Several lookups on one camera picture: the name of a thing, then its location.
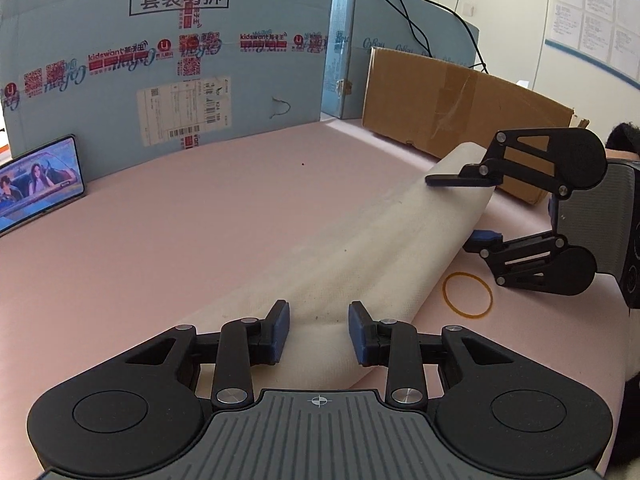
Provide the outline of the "yellow rubber band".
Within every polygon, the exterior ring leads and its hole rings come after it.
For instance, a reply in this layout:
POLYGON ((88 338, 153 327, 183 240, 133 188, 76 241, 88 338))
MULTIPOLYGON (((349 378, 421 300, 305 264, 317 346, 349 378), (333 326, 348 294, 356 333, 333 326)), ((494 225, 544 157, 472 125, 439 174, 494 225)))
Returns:
POLYGON ((469 272, 449 273, 442 281, 442 300, 460 318, 486 318, 495 304, 491 287, 469 272))

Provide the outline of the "white nonwoven shopping bag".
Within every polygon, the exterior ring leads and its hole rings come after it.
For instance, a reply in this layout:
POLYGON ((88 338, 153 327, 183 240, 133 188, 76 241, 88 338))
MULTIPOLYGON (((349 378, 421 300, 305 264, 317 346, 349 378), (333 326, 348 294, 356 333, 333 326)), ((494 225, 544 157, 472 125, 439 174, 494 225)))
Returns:
POLYGON ((237 318, 261 318, 283 299, 290 332, 280 362, 255 368, 255 388, 347 389, 367 374, 349 338, 349 305, 361 301, 375 318, 413 320, 491 194, 431 188, 424 178, 398 185, 181 321, 216 332, 237 318))

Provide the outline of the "open brown cardboard box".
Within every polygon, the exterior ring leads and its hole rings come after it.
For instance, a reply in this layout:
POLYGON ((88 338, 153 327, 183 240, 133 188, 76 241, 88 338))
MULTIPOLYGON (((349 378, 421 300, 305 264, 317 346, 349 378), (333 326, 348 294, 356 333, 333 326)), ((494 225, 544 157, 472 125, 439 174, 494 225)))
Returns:
POLYGON ((586 128, 589 120, 496 76, 376 48, 370 56, 362 125, 442 159, 465 142, 487 148, 502 129, 586 128))

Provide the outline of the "smartphone with lit screen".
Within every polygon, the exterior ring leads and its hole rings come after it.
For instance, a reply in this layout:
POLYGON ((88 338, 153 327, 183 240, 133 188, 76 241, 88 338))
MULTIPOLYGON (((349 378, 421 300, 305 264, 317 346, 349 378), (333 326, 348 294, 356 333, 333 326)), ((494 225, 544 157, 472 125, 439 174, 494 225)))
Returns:
POLYGON ((86 193, 72 134, 18 156, 1 166, 1 235, 79 200, 86 193))

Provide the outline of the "large light blue box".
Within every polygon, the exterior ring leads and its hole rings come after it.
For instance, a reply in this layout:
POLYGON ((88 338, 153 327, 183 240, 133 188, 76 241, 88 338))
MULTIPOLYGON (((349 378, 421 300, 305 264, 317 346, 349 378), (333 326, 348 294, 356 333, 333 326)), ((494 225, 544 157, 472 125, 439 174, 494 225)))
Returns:
POLYGON ((316 122, 331 0, 1 0, 14 155, 73 136, 88 179, 316 122))

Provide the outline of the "white wall notice board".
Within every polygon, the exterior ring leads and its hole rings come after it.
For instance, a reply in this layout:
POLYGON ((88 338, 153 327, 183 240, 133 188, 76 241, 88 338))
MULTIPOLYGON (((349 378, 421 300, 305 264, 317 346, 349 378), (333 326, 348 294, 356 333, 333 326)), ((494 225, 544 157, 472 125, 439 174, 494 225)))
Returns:
POLYGON ((639 87, 639 0, 549 0, 544 44, 639 87))

